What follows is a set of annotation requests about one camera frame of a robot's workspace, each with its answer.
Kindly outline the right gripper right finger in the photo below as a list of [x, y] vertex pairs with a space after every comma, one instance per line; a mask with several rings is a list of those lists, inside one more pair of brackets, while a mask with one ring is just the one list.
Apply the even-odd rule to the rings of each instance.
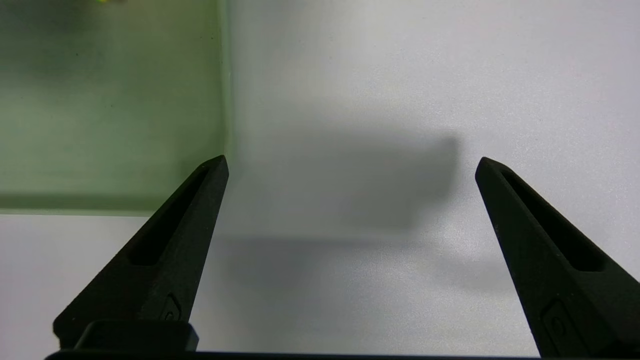
[[542, 358], [638, 358], [640, 285], [512, 169], [475, 181]]

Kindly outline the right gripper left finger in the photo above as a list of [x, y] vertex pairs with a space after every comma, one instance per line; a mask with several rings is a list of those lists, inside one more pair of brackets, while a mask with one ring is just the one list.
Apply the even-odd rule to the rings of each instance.
[[97, 321], [188, 321], [229, 179], [224, 155], [202, 162], [57, 316], [71, 349]]

